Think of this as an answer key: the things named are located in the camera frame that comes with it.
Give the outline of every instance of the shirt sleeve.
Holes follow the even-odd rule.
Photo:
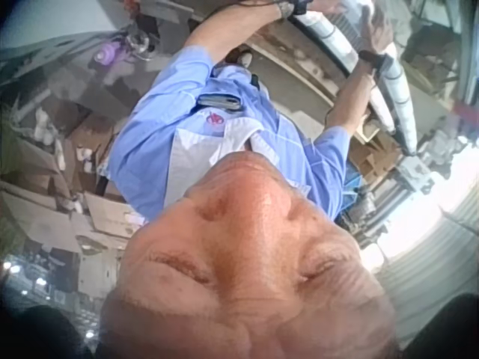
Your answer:
[[[178,52],[139,101],[113,145],[111,180],[150,221],[163,208],[175,123],[196,106],[212,68],[210,56],[200,46]]]
[[[340,126],[327,129],[313,144],[305,146],[316,187],[314,193],[331,219],[341,210],[349,148],[350,136]]]
[[[135,107],[132,120],[169,124],[188,114],[196,106],[212,70],[213,60],[203,47],[180,50]]]

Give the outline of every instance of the blue shirt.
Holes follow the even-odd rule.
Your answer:
[[[284,177],[311,187],[308,199],[334,219],[341,209],[350,145],[347,132],[332,127],[312,142],[274,109],[265,92],[251,85],[247,70],[238,66],[217,70],[213,66],[205,49],[182,49],[133,110],[109,159],[110,177],[128,203],[148,221],[161,213],[176,131],[221,137],[223,128],[218,127],[221,121],[216,118],[250,117],[263,125],[259,135],[278,155],[276,167]],[[242,111],[197,110],[201,94],[235,96]]]

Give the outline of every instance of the black cord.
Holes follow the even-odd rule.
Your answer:
[[[288,0],[275,0],[275,1],[266,2],[266,3],[263,3],[263,4],[243,4],[240,1],[236,5],[244,6],[244,7],[261,7],[261,6],[270,6],[270,5],[274,5],[274,4],[280,4],[282,2],[289,2],[289,1]]]
[[[230,6],[233,6],[233,5],[239,5],[239,6],[244,6],[244,7],[261,7],[261,6],[270,6],[270,5],[274,5],[274,4],[280,4],[282,2],[289,2],[289,0],[274,0],[274,1],[270,1],[270,2],[267,2],[267,3],[263,3],[263,4],[242,4],[241,1],[238,1],[236,3],[232,3],[232,4],[226,4],[226,5],[222,5],[218,8],[216,8],[210,15],[208,15],[203,21],[206,21],[208,20],[211,16],[219,13],[221,10],[224,10],[226,9],[227,7],[230,7]]]

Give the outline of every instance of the man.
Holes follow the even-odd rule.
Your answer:
[[[336,1],[310,8],[335,9]],[[214,68],[288,2],[247,1],[201,24],[117,139],[112,179],[149,224],[107,299],[105,358],[391,358],[394,319],[358,246],[333,223],[373,66],[359,61],[308,142],[237,65]],[[383,17],[367,50],[391,42]]]

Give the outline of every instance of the wrinkled skin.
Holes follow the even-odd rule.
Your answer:
[[[385,358],[393,323],[355,240],[244,152],[136,233],[101,340],[120,358]]]

